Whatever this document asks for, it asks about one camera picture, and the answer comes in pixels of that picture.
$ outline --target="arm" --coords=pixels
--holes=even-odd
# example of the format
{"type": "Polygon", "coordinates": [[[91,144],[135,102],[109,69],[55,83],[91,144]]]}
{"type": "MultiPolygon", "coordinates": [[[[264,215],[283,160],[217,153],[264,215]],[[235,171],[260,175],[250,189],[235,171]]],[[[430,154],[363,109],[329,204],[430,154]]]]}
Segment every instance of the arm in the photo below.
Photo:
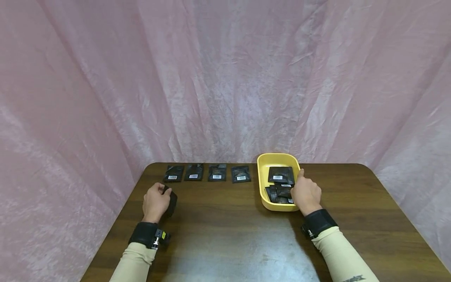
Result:
{"type": "Polygon", "coordinates": [[[334,282],[379,281],[337,226],[321,232],[312,242],[324,257],[334,282]]]}
{"type": "MultiPolygon", "coordinates": [[[[307,224],[313,225],[314,214],[321,213],[321,188],[311,179],[304,177],[304,169],[298,174],[294,188],[291,189],[294,203],[305,216],[307,224]]],[[[315,247],[326,261],[334,282],[378,282],[374,273],[358,252],[340,232],[338,226],[323,229],[312,239],[315,247]]]]}
{"type": "MultiPolygon", "coordinates": [[[[133,232],[133,235],[139,234],[142,240],[153,240],[157,224],[169,206],[172,189],[169,188],[163,194],[164,187],[161,183],[155,183],[144,195],[144,218],[133,232]],[[150,234],[150,237],[142,238],[142,234],[150,234]]],[[[129,246],[122,254],[110,282],[145,282],[147,280],[149,267],[155,258],[156,248],[148,248],[142,242],[136,242],[132,238],[129,246]]]]}
{"type": "Polygon", "coordinates": [[[156,250],[140,243],[130,243],[122,254],[110,282],[145,282],[156,250]]]}

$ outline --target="arm sleeve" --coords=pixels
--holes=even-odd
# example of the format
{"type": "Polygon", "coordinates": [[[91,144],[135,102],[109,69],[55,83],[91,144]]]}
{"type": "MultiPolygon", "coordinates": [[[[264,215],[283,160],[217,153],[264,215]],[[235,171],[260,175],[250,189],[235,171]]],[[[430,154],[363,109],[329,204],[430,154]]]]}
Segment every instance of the arm sleeve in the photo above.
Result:
{"type": "Polygon", "coordinates": [[[321,232],[312,242],[324,257],[334,282],[379,281],[338,227],[321,232]]]}
{"type": "Polygon", "coordinates": [[[145,282],[156,250],[140,243],[130,243],[122,254],[110,282],[145,282]]]}

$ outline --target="black wrist strap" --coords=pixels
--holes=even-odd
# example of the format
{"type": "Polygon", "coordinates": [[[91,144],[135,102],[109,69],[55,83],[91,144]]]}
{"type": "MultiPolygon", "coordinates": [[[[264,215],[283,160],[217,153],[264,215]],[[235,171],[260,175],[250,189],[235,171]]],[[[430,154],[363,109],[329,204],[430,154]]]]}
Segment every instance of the black wrist strap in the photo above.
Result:
{"type": "Polygon", "coordinates": [[[154,243],[155,235],[158,230],[158,225],[151,222],[140,222],[135,227],[132,236],[130,237],[130,243],[141,243],[146,248],[151,249],[154,243]]]}
{"type": "Polygon", "coordinates": [[[302,232],[307,238],[314,239],[318,237],[319,233],[333,226],[338,226],[338,224],[333,220],[327,210],[320,209],[305,216],[302,232]]]}

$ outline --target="yellow plastic bin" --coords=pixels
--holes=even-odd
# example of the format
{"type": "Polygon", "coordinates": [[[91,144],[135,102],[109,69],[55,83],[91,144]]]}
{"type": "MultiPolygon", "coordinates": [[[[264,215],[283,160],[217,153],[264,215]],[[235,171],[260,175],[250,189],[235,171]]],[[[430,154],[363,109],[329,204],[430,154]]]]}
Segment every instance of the yellow plastic bin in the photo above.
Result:
{"type": "Polygon", "coordinates": [[[270,166],[290,166],[293,168],[293,174],[295,179],[297,179],[299,171],[298,160],[289,154],[282,153],[266,153],[258,156],[257,167],[258,167],[258,184],[260,186],[260,196],[262,197],[262,204],[265,208],[270,211],[277,212],[294,212],[299,210],[292,203],[271,203],[266,193],[265,187],[268,187],[270,183],[268,182],[268,174],[270,166]]]}

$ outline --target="black foil pouch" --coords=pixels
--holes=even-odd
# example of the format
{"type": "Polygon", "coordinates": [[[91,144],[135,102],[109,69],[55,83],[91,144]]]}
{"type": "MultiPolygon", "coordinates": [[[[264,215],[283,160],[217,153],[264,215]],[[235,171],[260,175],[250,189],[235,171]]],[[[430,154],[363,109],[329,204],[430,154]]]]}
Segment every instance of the black foil pouch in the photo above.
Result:
{"type": "Polygon", "coordinates": [[[285,197],[277,197],[276,203],[289,203],[285,197]]]}
{"type": "Polygon", "coordinates": [[[271,166],[269,167],[268,182],[295,184],[293,168],[290,166],[271,166]]]}
{"type": "Polygon", "coordinates": [[[232,168],[232,183],[250,182],[249,166],[234,166],[232,168]]]}
{"type": "Polygon", "coordinates": [[[277,196],[291,198],[291,185],[289,184],[276,184],[277,196]]]}
{"type": "MultiPolygon", "coordinates": [[[[163,194],[166,192],[166,190],[169,189],[169,186],[165,185],[164,189],[163,189],[163,194]]],[[[168,209],[165,211],[164,215],[166,217],[171,217],[172,214],[174,213],[175,210],[175,206],[177,204],[177,195],[174,193],[174,191],[171,192],[170,194],[170,199],[169,199],[169,206],[168,209]]]]}
{"type": "Polygon", "coordinates": [[[186,170],[185,181],[201,181],[203,177],[203,163],[190,163],[186,170]]]}
{"type": "Polygon", "coordinates": [[[164,182],[181,182],[184,166],[168,166],[165,173],[164,182]]]}
{"type": "Polygon", "coordinates": [[[220,163],[208,166],[208,181],[225,181],[227,176],[227,165],[220,163]]]}
{"type": "Polygon", "coordinates": [[[275,203],[277,201],[277,190],[274,185],[270,185],[269,187],[265,187],[266,193],[268,193],[268,198],[271,203],[275,203]]]}

